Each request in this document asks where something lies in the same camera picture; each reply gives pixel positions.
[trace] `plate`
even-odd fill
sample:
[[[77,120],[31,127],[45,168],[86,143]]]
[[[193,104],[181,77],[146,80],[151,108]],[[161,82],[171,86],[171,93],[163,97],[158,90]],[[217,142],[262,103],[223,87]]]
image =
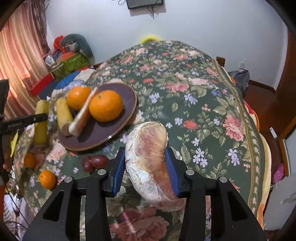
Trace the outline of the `plate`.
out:
[[[67,137],[59,130],[60,143],[67,150],[84,151],[97,147],[120,132],[132,118],[137,106],[137,95],[133,88],[123,83],[112,83],[99,87],[99,91],[103,90],[113,90],[120,95],[123,101],[123,110],[120,116],[110,122],[98,122],[90,117],[78,137]]]

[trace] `blue cloth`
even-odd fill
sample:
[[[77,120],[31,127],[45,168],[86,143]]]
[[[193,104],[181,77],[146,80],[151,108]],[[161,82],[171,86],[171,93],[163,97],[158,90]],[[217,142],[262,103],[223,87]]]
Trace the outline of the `blue cloth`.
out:
[[[47,96],[51,96],[52,91],[55,89],[57,84],[58,82],[56,82],[55,80],[51,81],[46,87],[44,87],[43,90],[40,91],[40,93],[38,94],[39,98],[41,100],[46,100]]]
[[[66,87],[68,84],[70,84],[74,78],[80,73],[80,71],[75,71],[71,74],[69,74],[68,76],[66,76],[65,78],[63,78],[55,87],[55,89],[63,89],[64,87]]]
[[[82,80],[73,80],[70,84],[68,84],[67,86],[65,86],[62,91],[69,91],[71,89],[73,89],[75,86],[81,86],[83,84]]]

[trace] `green bag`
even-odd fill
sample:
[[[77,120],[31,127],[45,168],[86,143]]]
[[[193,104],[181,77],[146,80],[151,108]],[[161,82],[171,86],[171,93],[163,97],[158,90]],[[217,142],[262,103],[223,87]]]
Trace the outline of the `green bag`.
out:
[[[66,59],[54,68],[51,73],[55,80],[61,81],[67,75],[71,74],[78,69],[88,66],[89,62],[81,53],[76,53],[72,57]]]

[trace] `corn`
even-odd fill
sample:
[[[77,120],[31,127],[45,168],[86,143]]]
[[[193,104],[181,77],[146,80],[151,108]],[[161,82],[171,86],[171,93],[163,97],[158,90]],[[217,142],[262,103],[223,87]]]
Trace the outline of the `corn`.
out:
[[[59,129],[63,135],[70,136],[69,125],[73,122],[73,117],[66,98],[58,98],[55,106],[57,110],[57,124]]]
[[[48,114],[48,102],[46,100],[39,100],[36,105],[35,114]],[[35,123],[35,132],[33,143],[35,146],[43,147],[47,142],[47,120]]]

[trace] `gray plush toy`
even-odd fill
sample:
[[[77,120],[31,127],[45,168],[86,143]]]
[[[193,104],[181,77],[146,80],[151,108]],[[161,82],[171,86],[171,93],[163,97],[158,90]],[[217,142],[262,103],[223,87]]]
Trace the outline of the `gray plush toy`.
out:
[[[95,64],[95,58],[85,37],[80,34],[69,34],[62,38],[60,47],[70,47],[71,51],[80,52],[87,57],[90,64]]]

